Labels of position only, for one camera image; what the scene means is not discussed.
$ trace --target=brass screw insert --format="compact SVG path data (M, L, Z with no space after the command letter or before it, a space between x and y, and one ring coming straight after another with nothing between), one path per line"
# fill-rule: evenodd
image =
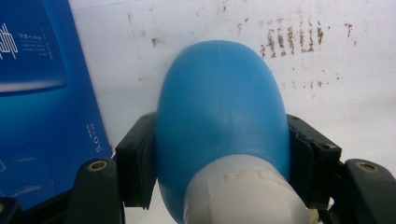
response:
M88 170L91 172L98 172L107 167L107 161L94 161L88 166Z
M365 161L359 161L356 163L358 165L359 168L361 168L363 171L370 173L370 174L376 174L379 172L378 167L365 162Z

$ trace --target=blue packaging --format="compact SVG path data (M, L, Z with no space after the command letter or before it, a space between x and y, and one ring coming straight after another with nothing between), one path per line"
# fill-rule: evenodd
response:
M0 197L30 208L111 153L68 1L0 1Z

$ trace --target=stain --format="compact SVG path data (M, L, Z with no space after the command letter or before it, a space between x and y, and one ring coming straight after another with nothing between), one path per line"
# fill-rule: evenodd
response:
M306 52L306 49L304 49L304 39L305 39L304 31L300 30L300 46L301 46L302 53Z
M158 38L152 38L151 42L152 42L152 46L154 46L155 48L155 46L157 46L157 44L160 43L160 40Z
M283 36L281 34L281 29L277 29L277 43L279 44L279 47L281 48L282 52L280 53L280 55L283 57L286 55L286 51L285 51L285 45L283 42Z
M222 4L223 4L223 10L222 10L222 12L226 12L226 11L227 11L227 5L226 5L227 2L228 2L228 0L222 2Z
M274 38L272 36L272 33L274 32L274 30L270 30L270 32L268 32L268 46L271 49L272 55L271 58L275 58L276 57L276 53L275 53L275 41Z
M350 36L350 32L352 31L352 24L346 23L345 27L347 28L347 37Z
M320 21L315 22L315 24L311 21L300 21L299 27L288 26L287 30L284 30L282 22L284 22L283 18L267 22L270 27L266 37L268 44L264 47L262 46L262 48L271 50L271 58L279 55L281 57L287 54L294 55L298 43L300 43L301 53L314 52L323 43L324 32L320 27L322 25ZM264 21L259 21L259 25L264 26Z
M130 24L132 24L132 14L128 13L128 21Z
M323 36L324 36L323 31L321 30L320 27L318 27L318 42L319 42L320 45L321 45Z
M294 43L293 43L293 28L289 27L288 28L288 42L289 42L289 47L291 48L291 54L294 54Z
M314 51L314 39L312 38L313 30L312 30L312 23L311 22L309 22L308 33L309 33L309 50L308 50L308 52L312 52L312 51Z
M149 81L149 80L150 80L149 77L140 77L139 78L139 81Z
M236 28L238 28L238 35L241 35L242 24L241 24L241 23L238 23L238 25L236 26Z
M262 45L262 49L260 50L260 53L262 54L262 58L265 57L265 46Z

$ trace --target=black plastic bracket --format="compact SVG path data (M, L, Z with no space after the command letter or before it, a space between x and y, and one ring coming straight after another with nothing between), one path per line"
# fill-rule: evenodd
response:
M116 163L110 158L84 163L78 170L64 224L123 224L123 211Z
M308 208L327 209L341 148L303 120L288 115L290 184Z
M156 113L142 116L116 147L120 192L127 207L149 208L157 179L155 165Z
M374 162L354 159L340 164L332 197L332 222L327 223L396 223L396 180Z
M0 223L24 224L21 206L14 198L0 198Z

